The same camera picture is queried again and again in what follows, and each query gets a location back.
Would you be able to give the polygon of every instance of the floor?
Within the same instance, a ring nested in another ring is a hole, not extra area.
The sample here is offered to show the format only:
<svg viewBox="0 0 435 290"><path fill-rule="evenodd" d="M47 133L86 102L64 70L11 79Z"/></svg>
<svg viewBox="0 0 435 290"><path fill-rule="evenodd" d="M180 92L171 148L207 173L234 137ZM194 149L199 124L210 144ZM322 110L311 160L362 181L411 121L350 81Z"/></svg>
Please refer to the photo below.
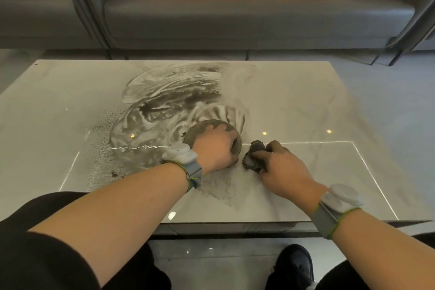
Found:
<svg viewBox="0 0 435 290"><path fill-rule="evenodd" d="M244 60L244 51L156 51L131 59ZM362 111L383 138L391 155L435 214L435 52L405 55L394 67L385 56L370 67L369 51L251 51L250 60L329 61ZM0 93L39 58L103 58L90 52L0 50ZM409 234L435 231L429 222L404 229ZM344 260L324 239L220 239L152 241L156 264L171 278L174 289L264 289L279 252L290 243L305 246L313 257L319 281Z"/></svg>

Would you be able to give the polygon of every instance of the shoe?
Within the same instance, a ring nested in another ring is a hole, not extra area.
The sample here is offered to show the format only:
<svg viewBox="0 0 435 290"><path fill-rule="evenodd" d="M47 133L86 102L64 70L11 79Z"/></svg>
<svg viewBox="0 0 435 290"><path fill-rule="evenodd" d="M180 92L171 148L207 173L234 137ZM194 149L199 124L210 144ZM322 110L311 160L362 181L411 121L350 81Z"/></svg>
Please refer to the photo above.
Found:
<svg viewBox="0 0 435 290"><path fill-rule="evenodd" d="M314 289L316 286L311 256L299 244L291 244L281 251L275 263L275 273L296 282L298 289Z"/></svg>

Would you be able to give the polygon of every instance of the black shoe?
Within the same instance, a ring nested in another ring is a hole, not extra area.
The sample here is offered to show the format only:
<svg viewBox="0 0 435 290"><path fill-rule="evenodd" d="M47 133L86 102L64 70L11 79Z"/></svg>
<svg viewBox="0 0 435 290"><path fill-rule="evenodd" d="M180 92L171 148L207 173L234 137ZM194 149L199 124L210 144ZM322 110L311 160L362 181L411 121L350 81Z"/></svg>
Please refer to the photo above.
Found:
<svg viewBox="0 0 435 290"><path fill-rule="evenodd" d="M275 278L287 282L288 286L307 289L314 284L313 261L307 249L299 244L291 244L278 256L275 263Z"/></svg>

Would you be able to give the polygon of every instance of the person's left arm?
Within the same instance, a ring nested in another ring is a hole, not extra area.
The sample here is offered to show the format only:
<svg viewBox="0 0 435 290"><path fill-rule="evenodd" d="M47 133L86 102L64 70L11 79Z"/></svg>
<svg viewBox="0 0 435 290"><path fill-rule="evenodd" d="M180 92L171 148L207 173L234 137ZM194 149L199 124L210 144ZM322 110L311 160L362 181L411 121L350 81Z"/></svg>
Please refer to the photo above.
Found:
<svg viewBox="0 0 435 290"><path fill-rule="evenodd" d="M193 150L203 176L237 162L230 152L236 136L220 125L197 137ZM103 286L147 241L187 189L184 170L166 163L85 195L29 231L67 243L84 257Z"/></svg>

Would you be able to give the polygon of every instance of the glossy white table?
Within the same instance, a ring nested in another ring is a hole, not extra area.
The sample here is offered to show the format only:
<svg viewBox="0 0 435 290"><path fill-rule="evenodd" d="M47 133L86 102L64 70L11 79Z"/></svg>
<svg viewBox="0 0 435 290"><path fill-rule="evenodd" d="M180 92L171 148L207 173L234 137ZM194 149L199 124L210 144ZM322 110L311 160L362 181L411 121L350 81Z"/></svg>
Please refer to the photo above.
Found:
<svg viewBox="0 0 435 290"><path fill-rule="evenodd" d="M39 60L0 95L0 218L41 194L94 190L154 165L153 147L208 118L239 129L240 160L251 141L278 140L317 181L353 186L379 219L432 218L328 62L73 60ZM315 228L239 163L204 178L156 230L246 232Z"/></svg>

